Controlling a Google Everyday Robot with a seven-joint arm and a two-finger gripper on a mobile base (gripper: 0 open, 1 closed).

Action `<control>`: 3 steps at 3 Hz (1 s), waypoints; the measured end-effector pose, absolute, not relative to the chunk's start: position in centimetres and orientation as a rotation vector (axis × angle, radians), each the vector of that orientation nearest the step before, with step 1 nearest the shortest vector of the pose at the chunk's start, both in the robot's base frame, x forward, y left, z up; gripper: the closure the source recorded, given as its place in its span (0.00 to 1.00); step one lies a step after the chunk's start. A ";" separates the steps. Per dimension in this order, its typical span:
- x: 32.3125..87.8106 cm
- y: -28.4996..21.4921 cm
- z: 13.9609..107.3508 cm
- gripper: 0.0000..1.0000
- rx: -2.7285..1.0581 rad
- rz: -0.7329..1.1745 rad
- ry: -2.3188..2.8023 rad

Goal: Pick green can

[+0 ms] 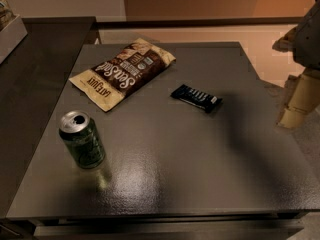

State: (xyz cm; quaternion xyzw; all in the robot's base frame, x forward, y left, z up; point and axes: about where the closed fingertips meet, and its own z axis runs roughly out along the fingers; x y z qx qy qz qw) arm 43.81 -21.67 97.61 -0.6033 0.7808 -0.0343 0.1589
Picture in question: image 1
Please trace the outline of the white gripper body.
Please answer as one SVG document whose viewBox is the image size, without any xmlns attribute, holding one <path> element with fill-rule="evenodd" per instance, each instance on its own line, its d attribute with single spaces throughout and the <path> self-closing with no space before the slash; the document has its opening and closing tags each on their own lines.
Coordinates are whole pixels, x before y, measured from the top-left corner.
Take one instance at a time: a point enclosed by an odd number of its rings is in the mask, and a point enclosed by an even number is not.
<svg viewBox="0 0 320 240">
<path fill-rule="evenodd" d="M 320 69 L 320 0 L 297 26 L 293 41 L 293 59 L 304 67 Z"/>
</svg>

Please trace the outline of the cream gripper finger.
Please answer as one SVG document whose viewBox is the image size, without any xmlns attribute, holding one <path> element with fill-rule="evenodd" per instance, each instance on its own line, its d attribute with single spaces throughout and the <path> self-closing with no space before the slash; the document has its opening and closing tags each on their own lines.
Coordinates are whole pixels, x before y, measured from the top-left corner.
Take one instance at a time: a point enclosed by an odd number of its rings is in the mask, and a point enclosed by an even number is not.
<svg viewBox="0 0 320 240">
<path fill-rule="evenodd" d="M 320 71 L 306 68 L 299 76 L 290 75 L 285 82 L 283 100 L 276 124 L 296 129 L 320 105 Z"/>
<path fill-rule="evenodd" d="M 279 52 L 292 52 L 296 31 L 296 27 L 288 31 L 284 36 L 274 42 L 272 49 Z"/>
</svg>

